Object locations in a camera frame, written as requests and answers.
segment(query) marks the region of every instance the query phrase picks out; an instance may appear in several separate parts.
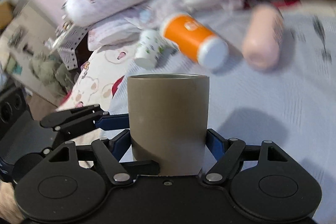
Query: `beige cup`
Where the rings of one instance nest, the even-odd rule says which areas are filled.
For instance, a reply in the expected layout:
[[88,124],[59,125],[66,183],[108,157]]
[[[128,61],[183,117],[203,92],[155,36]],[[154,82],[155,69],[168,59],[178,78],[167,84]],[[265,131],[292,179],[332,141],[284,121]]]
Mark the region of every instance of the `beige cup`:
[[155,160],[162,176],[196,175],[202,168],[209,77],[136,75],[127,83],[135,160]]

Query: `triangular cutout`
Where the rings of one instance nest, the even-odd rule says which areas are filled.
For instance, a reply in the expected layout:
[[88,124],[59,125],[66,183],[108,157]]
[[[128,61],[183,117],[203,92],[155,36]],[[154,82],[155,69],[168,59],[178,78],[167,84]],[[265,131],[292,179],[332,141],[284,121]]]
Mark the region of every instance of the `triangular cutout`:
[[283,162],[287,161],[287,159],[283,155],[281,155],[280,152],[272,146],[270,146],[268,148],[267,160],[269,160],[269,161],[283,161]]
[[69,148],[63,147],[56,155],[54,155],[50,162],[69,161]]

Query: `metal rivet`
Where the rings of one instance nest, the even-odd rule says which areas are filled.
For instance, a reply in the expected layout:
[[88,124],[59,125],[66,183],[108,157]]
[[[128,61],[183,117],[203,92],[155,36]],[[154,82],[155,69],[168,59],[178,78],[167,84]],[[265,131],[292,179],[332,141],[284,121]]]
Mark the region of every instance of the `metal rivet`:
[[127,173],[119,173],[113,176],[113,179],[117,182],[125,182],[128,181],[130,178],[131,176]]
[[218,173],[210,173],[205,177],[208,181],[217,182],[223,179],[223,176]]
[[172,185],[173,185],[173,182],[170,181],[170,180],[166,180],[166,181],[163,182],[163,185],[164,185],[164,186],[172,186]]
[[48,155],[50,152],[51,152],[51,150],[50,150],[49,148],[46,148],[46,149],[43,150],[42,153],[43,153],[44,155]]

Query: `white bottle cap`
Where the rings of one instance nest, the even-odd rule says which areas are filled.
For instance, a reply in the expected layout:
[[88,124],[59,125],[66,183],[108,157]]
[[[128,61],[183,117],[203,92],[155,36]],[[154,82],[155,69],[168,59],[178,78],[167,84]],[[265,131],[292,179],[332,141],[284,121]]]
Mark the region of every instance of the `white bottle cap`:
[[212,36],[204,41],[198,48],[198,63],[207,69],[218,69],[229,56],[226,42],[218,36]]

